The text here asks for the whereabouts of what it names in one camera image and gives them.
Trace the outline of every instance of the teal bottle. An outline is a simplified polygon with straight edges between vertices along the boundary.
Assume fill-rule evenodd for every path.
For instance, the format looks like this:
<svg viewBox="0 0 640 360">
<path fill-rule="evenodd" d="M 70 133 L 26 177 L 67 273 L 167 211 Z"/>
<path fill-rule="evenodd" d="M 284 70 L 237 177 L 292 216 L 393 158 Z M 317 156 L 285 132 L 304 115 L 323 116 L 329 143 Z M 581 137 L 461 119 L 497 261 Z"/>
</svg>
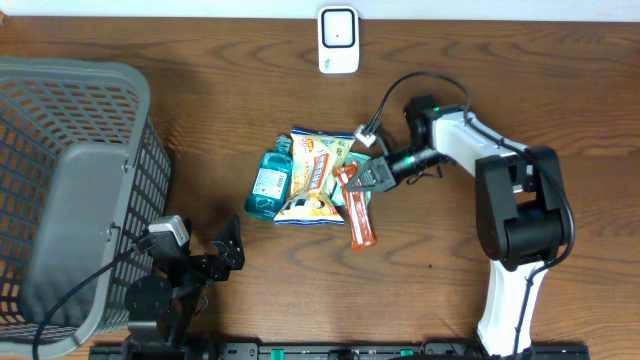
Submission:
<svg viewBox="0 0 640 360">
<path fill-rule="evenodd" d="M 244 210 L 251 216 L 273 220 L 284 205 L 291 181 L 293 158 L 289 155 L 291 139 L 278 136 L 273 152 L 265 153 Z"/>
</svg>

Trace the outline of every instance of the wood grain surface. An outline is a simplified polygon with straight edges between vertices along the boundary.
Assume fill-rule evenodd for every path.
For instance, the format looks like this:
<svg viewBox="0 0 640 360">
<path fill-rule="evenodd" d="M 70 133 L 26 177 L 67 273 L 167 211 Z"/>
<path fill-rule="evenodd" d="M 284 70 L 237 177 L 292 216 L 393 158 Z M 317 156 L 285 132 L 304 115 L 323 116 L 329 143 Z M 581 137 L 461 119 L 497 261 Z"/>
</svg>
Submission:
<svg viewBox="0 0 640 360">
<path fill-rule="evenodd" d="M 374 196 L 379 241 L 357 253 L 348 226 L 276 227 L 242 209 L 278 134 L 353 131 L 395 79 L 429 69 L 464 83 L 485 124 L 561 157 L 577 240 L 545 278 L 533 339 L 582 341 L 593 359 L 640 358 L 640 25 L 362 21 L 361 43 L 358 72 L 329 76 L 309 20 L 10 17 L 0 27 L 0 55 L 138 68 L 177 154 L 169 214 L 192 218 L 203 244 L 241 214 L 245 268 L 207 292 L 194 331 L 264 342 L 471 336 L 489 265 L 462 169 Z M 461 100 L 436 80 L 400 86 L 383 112 L 398 145 L 409 142 L 402 106 L 424 93 Z"/>
</svg>

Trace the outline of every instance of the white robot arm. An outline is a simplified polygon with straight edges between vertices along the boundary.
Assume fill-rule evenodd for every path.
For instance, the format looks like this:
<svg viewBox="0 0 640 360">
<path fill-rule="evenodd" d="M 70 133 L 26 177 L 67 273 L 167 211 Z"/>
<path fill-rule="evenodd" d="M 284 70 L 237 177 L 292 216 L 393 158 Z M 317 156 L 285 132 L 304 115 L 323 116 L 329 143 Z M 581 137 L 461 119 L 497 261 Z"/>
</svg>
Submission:
<svg viewBox="0 0 640 360">
<path fill-rule="evenodd" d="M 477 334 L 488 355 L 523 352 L 531 346 L 531 318 L 548 264 L 571 237 L 572 220 L 563 211 L 566 198 L 555 152 L 505 139 L 480 123 L 468 108 L 438 107 L 431 96 L 412 99 L 405 117 L 411 146 L 390 152 L 377 135 L 384 155 L 364 164 L 347 189 L 387 191 L 446 161 L 474 176 L 476 228 L 491 259 L 489 291 Z M 378 126 L 369 129 L 375 131 Z M 370 139 L 371 133 L 357 137 Z M 355 186 L 356 180 L 362 185 Z M 518 203 L 514 194 L 522 191 L 535 192 L 536 199 Z"/>
</svg>

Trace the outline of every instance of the basket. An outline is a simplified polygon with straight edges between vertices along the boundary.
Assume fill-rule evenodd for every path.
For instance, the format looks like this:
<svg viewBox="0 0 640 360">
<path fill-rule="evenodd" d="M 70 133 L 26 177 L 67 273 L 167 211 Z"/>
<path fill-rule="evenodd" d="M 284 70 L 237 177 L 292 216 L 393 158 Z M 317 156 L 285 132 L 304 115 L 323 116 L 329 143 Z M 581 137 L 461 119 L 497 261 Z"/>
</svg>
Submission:
<svg viewBox="0 0 640 360">
<path fill-rule="evenodd" d="M 162 215 L 170 162 L 147 116 L 149 86 L 115 63 L 0 58 L 0 354 L 31 356 L 45 313 Z M 43 358 L 126 325 L 133 255 L 63 306 Z"/>
</svg>

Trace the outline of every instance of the bottle label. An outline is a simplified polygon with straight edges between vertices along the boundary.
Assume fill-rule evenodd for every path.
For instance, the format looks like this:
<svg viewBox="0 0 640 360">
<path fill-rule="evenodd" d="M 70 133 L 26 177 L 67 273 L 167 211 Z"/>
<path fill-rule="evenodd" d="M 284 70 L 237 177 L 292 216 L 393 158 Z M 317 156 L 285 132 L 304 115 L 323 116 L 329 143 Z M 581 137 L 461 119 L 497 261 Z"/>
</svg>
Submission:
<svg viewBox="0 0 640 360">
<path fill-rule="evenodd" d="M 271 169 L 260 169 L 252 193 L 280 199 L 286 181 L 287 174 L 283 172 Z"/>
</svg>

